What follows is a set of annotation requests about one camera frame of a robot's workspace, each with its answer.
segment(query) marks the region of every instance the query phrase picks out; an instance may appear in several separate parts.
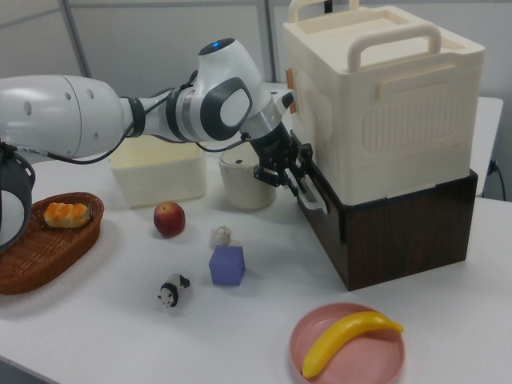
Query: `bread roll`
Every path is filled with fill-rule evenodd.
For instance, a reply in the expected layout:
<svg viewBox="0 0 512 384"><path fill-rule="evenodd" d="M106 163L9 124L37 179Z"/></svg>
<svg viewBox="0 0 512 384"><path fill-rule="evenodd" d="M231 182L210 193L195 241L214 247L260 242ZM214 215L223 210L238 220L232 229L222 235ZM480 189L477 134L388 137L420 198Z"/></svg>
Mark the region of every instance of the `bread roll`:
<svg viewBox="0 0 512 384"><path fill-rule="evenodd" d="M79 228L87 224L90 212L89 208L81 203L52 202L46 208L44 216L46 224L53 228Z"/></svg>

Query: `banana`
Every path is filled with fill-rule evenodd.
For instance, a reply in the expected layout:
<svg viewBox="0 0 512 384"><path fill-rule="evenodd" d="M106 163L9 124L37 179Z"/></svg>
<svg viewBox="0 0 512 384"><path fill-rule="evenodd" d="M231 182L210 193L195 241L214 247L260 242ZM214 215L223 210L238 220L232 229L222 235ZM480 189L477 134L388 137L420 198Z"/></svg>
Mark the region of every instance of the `banana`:
<svg viewBox="0 0 512 384"><path fill-rule="evenodd" d="M349 314L327 328L308 350L302 363L302 376L313 378L349 340L372 330L395 330L403 327L383 314L372 310Z"/></svg>

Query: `dark wooden box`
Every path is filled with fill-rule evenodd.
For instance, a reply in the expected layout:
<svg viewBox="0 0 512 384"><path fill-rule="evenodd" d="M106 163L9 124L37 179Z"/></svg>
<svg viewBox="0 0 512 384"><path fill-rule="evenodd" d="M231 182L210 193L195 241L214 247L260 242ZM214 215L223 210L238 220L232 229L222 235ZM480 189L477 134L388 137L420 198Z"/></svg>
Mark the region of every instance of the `dark wooden box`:
<svg viewBox="0 0 512 384"><path fill-rule="evenodd" d="M315 164L328 213L299 205L348 290L466 259L478 176L346 206Z"/></svg>

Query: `panda figurine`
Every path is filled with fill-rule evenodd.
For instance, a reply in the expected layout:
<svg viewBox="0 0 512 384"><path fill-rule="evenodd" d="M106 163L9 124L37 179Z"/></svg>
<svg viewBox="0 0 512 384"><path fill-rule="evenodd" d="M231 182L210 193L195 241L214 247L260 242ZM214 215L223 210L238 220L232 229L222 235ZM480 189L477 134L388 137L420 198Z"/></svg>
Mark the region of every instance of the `panda figurine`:
<svg viewBox="0 0 512 384"><path fill-rule="evenodd" d="M162 304L169 307L175 307L178 304L178 291L183 288L188 288L190 280L184 278L180 274L172 274L160 287L160 295L158 298L162 300Z"/></svg>

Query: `purple cube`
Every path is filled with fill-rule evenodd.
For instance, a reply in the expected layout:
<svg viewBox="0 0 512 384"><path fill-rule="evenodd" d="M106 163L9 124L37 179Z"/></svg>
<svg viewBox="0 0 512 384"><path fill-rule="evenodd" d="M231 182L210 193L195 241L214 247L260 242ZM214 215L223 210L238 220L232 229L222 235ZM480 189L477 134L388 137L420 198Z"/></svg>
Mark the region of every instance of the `purple cube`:
<svg viewBox="0 0 512 384"><path fill-rule="evenodd" d="M211 281L216 286L239 286L246 264L240 246L216 246L210 259Z"/></svg>

